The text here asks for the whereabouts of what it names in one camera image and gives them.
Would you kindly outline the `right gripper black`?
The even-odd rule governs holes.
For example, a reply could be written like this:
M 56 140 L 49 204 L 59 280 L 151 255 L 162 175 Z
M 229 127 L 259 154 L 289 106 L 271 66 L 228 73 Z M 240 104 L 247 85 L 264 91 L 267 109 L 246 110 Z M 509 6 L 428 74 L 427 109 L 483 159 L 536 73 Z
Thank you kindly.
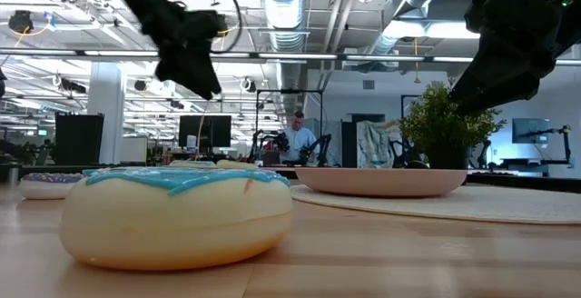
M 471 0 L 467 30 L 480 34 L 478 52 L 448 97 L 472 115 L 537 94 L 553 71 L 562 7 L 551 0 Z

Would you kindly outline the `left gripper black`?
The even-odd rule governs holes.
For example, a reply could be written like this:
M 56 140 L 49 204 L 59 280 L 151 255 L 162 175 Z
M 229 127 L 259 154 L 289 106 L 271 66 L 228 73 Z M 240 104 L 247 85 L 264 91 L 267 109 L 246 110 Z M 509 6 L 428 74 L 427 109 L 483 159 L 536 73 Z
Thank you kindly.
M 213 10 L 155 9 L 141 16 L 140 23 L 142 33 L 158 48 L 155 75 L 160 81 L 174 81 L 205 100 L 222 92 L 209 59 L 182 57 L 207 57 L 212 39 L 227 28 L 225 15 Z

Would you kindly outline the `large blue iced donut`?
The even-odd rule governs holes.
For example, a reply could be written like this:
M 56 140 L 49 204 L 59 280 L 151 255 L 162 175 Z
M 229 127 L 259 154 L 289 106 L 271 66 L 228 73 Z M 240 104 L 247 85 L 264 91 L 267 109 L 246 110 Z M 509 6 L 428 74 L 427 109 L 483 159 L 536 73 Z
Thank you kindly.
M 66 196 L 63 248 L 80 263 L 173 271 L 236 263 L 291 228 L 289 180 L 257 169 L 127 167 L 91 171 Z

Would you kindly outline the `small purple sprinkled donut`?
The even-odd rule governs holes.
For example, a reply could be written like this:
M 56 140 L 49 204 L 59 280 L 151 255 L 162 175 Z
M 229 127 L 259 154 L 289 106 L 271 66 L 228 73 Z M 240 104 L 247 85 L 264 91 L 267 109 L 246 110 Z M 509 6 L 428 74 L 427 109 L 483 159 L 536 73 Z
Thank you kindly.
M 25 199 L 59 200 L 83 178 L 83 174 L 30 173 L 22 177 L 18 188 Z

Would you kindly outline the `monitor with blue screen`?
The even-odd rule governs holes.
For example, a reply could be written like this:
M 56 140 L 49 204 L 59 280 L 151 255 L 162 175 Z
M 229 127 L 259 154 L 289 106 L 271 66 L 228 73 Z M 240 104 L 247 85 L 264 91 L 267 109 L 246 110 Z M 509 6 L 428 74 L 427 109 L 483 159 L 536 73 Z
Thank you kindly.
M 547 144 L 551 124 L 545 118 L 513 118 L 513 144 Z

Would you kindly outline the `black computer monitor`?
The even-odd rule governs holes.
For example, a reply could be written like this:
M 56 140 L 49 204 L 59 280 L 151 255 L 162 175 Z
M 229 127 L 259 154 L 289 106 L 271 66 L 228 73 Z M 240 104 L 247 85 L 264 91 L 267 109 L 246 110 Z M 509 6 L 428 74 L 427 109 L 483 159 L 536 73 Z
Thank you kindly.
M 178 143 L 187 146 L 187 137 L 200 138 L 201 147 L 231 146 L 231 117 L 229 115 L 182 115 L 180 117 Z

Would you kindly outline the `potted green plant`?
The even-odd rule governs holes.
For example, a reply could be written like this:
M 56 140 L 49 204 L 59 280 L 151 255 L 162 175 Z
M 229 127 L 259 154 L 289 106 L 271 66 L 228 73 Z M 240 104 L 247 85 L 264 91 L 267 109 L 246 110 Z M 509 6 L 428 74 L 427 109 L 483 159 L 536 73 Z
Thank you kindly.
M 470 115 L 457 113 L 449 98 L 451 88 L 431 85 L 410 103 L 409 114 L 399 121 L 403 136 L 428 158 L 434 169 L 468 168 L 469 149 L 484 143 L 506 124 L 501 111 L 489 108 Z

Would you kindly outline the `white square column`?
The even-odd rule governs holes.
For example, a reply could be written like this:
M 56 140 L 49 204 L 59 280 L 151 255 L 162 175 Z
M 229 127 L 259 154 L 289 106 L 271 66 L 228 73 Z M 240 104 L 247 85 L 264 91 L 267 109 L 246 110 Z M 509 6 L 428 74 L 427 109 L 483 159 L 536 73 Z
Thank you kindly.
M 103 115 L 101 164 L 120 163 L 125 92 L 122 63 L 92 62 L 87 108 L 88 114 Z

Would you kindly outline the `long ceiling light strip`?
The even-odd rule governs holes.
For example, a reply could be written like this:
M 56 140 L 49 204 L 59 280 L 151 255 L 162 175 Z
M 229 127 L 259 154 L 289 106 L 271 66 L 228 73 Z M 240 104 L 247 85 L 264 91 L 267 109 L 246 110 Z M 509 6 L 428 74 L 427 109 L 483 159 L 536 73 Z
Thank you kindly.
M 0 55 L 32 56 L 46 58 L 73 58 L 97 59 L 111 58 L 120 60 L 155 60 L 158 53 L 143 50 L 65 50 L 65 49 L 28 49 L 28 48 L 0 48 Z M 210 53 L 212 60 L 274 60 L 274 61 L 348 61 L 348 62 L 410 62 L 410 63 L 442 63 L 442 64 L 469 64 L 472 57 L 434 56 L 434 55 L 347 55 L 347 54 L 307 54 L 307 53 L 257 53 L 257 52 L 229 52 Z

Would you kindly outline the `white woven round placemat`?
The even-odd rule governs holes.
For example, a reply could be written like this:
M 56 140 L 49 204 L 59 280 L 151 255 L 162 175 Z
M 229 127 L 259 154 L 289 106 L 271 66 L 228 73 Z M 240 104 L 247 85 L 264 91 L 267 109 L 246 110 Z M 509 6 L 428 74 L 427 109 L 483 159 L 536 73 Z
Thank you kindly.
M 294 200 L 354 211 L 505 224 L 581 225 L 581 194 L 494 186 L 462 186 L 426 198 L 325 194 L 292 186 Z

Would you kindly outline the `black cabinet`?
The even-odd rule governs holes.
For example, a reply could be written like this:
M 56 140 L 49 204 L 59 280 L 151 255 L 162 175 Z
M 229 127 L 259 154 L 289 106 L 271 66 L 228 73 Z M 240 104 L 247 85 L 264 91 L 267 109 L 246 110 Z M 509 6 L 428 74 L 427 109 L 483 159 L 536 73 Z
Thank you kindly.
M 59 165 L 99 163 L 103 114 L 58 114 L 55 117 L 55 162 Z

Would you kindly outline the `pink round plate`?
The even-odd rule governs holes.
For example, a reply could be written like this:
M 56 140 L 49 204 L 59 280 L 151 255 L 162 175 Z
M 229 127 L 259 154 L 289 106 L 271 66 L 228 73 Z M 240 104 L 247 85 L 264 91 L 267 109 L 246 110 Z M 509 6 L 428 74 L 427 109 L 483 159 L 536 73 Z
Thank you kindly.
M 429 197 L 451 193 L 466 180 L 467 170 L 364 169 L 301 167 L 300 182 L 327 193 L 367 197 Z

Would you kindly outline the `black ceiling-mounted device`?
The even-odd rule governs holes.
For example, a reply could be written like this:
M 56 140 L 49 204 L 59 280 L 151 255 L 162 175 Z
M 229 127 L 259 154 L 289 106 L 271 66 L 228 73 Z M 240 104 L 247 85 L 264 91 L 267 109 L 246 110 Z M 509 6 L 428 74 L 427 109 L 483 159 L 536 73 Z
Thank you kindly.
M 8 20 L 8 27 L 18 34 L 28 34 L 34 29 L 31 12 L 16 10 Z

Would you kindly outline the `black aluminium table frame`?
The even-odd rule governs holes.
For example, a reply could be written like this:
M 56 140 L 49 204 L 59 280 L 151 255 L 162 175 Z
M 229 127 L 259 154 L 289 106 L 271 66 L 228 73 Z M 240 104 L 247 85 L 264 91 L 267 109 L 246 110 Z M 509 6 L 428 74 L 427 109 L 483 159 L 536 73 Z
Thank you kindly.
M 82 173 L 84 170 L 100 168 L 104 168 L 104 165 L 22 166 L 19 164 L 0 164 L 0 184 L 3 184 L 8 180 L 8 175 L 12 169 L 15 169 L 17 171 L 17 178 L 20 179 L 25 174 L 30 173 L 76 174 Z M 501 187 L 581 194 L 581 179 L 528 177 L 528 176 L 484 173 L 484 174 L 468 174 L 465 183 L 488 184 Z

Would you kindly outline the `black background stand frame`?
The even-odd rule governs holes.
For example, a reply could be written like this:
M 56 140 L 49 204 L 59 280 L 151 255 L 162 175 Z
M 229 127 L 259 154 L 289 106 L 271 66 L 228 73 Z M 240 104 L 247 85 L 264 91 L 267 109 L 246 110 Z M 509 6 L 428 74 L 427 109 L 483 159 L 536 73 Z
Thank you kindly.
M 262 103 L 265 103 L 266 102 L 266 99 L 261 99 L 261 94 L 262 93 L 279 94 L 282 97 L 289 96 L 289 95 L 290 96 L 298 96 L 300 94 L 303 94 L 303 95 L 315 94 L 320 99 L 319 100 L 319 104 L 320 104 L 320 116 L 323 116 L 324 115 L 324 112 L 323 112 L 323 104 L 322 104 L 322 96 L 323 96 L 323 93 L 322 93 L 321 90 L 300 90 L 300 89 L 293 89 L 293 88 L 285 88 L 285 89 L 280 89 L 280 90 L 273 90 L 273 89 L 270 89 L 270 90 L 259 90 L 257 92 L 257 94 L 256 94 L 256 99 L 255 99 L 255 108 L 256 108 L 255 114 L 258 114 L 258 112 L 260 110 L 260 105 Z M 284 126 L 279 132 L 283 132 L 283 129 L 285 127 L 289 126 L 289 125 Z M 319 137 L 316 137 L 315 136 L 316 140 L 319 139 L 322 135 L 324 135 L 324 133 L 322 132 L 322 125 L 320 125 L 320 136 Z M 308 161 L 308 163 L 305 166 L 307 166 L 309 164 L 315 164 L 315 165 L 317 165 L 318 152 L 319 152 L 319 149 L 316 148 L 315 149 L 315 153 L 311 156 L 310 160 Z M 299 162 L 295 162 L 295 163 L 288 162 L 288 163 L 283 163 L 283 164 L 285 164 L 285 165 L 300 165 Z

